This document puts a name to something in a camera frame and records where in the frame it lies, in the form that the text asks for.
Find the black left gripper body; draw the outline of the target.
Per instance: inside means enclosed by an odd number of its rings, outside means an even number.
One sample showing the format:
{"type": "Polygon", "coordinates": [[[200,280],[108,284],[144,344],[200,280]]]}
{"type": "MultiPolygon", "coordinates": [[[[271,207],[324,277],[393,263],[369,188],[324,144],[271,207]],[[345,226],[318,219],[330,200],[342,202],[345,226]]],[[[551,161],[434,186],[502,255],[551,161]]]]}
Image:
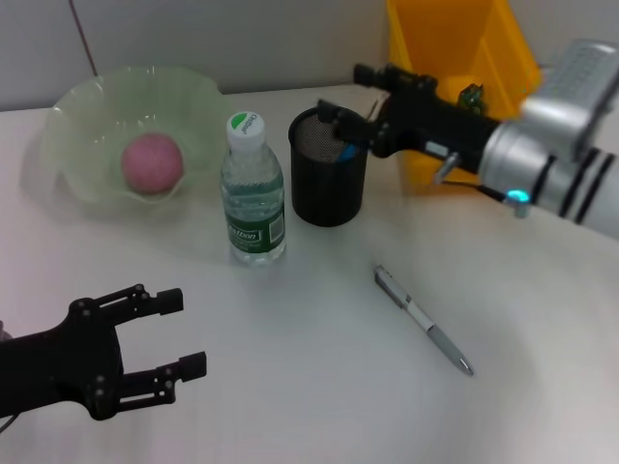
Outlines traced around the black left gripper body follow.
{"type": "Polygon", "coordinates": [[[122,376],[113,319],[99,301],[77,300],[58,326],[1,342],[1,417],[71,401],[96,421],[110,419],[122,376]]]}

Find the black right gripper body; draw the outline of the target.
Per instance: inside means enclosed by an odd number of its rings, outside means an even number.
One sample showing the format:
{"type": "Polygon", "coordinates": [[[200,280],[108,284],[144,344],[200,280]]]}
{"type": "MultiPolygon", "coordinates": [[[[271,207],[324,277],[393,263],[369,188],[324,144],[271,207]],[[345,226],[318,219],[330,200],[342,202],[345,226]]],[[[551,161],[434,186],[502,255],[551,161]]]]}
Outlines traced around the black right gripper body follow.
{"type": "Polygon", "coordinates": [[[389,97],[375,120],[376,155],[387,158],[410,150],[440,159],[440,154],[431,151],[433,146],[438,146],[449,155],[458,155],[459,168],[476,173],[499,122],[439,98],[436,78],[411,74],[411,85],[384,90],[389,97]]]}

